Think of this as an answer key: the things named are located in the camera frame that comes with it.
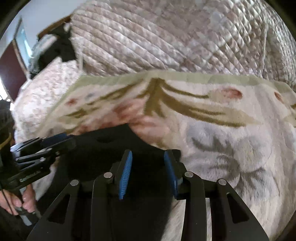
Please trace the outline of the person's left hand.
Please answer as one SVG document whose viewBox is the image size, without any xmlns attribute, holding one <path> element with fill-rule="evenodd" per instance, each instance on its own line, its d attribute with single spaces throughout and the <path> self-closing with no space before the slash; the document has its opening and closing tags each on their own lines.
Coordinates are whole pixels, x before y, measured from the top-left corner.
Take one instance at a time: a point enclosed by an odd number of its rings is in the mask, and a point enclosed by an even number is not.
<svg viewBox="0 0 296 241">
<path fill-rule="evenodd" d="M 22 207 L 29 213 L 33 213 L 36 210 L 35 191 L 32 184 L 27 186 L 21 199 L 7 190 L 1 191 L 1 208 L 9 214 L 18 215 L 15 207 Z"/>
</svg>

